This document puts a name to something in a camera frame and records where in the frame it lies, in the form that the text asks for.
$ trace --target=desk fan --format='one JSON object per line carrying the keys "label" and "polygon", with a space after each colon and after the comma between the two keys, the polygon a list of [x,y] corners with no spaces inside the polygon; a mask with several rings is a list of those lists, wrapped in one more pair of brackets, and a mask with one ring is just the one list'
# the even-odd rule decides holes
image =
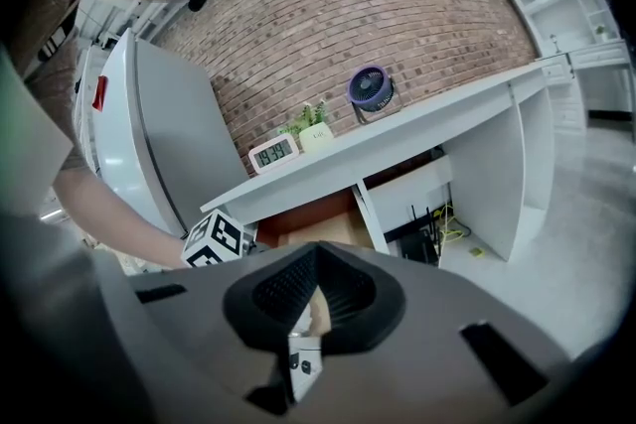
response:
{"label": "desk fan", "polygon": [[378,120],[368,120],[363,111],[377,113],[382,111],[393,99],[394,93],[399,100],[400,111],[403,107],[399,90],[394,80],[380,66],[365,66],[354,74],[347,87],[347,98],[351,102],[356,113],[356,118],[361,124],[369,124]]}

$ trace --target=white cabinet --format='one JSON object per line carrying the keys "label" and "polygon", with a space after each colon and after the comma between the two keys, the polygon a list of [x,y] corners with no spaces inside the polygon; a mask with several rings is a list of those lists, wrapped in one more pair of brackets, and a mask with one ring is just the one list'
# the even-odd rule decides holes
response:
{"label": "white cabinet", "polygon": [[585,110],[575,99],[575,91],[567,88],[551,89],[549,94],[556,131],[582,134],[585,127]]}
{"label": "white cabinet", "polygon": [[572,81],[570,67],[564,56],[550,59],[543,71],[548,86],[569,84]]}
{"label": "white cabinet", "polygon": [[628,66],[629,54],[624,42],[598,45],[571,53],[572,67],[586,70],[604,66]]}

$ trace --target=clock display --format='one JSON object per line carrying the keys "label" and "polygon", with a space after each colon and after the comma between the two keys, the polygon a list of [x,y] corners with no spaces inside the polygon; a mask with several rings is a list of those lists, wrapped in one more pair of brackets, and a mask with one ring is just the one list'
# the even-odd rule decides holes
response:
{"label": "clock display", "polygon": [[287,140],[282,140],[271,147],[267,147],[265,150],[254,154],[254,159],[260,168],[265,168],[272,163],[293,154],[291,145]]}

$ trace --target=red label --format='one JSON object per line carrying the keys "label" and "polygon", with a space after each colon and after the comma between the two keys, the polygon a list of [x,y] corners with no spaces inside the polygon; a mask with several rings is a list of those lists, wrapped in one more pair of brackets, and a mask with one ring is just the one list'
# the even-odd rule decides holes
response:
{"label": "red label", "polygon": [[97,111],[103,110],[103,100],[106,96],[106,85],[108,84],[108,78],[106,76],[100,76],[97,79],[97,90],[95,91],[95,101],[92,102],[92,107]]}

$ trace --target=white refrigerator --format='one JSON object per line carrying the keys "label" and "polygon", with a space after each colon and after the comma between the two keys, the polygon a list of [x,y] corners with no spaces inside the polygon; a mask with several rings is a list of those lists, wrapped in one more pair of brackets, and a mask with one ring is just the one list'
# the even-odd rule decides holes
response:
{"label": "white refrigerator", "polygon": [[98,173],[146,220],[184,237],[203,202],[248,179],[206,71],[128,30],[101,75]]}

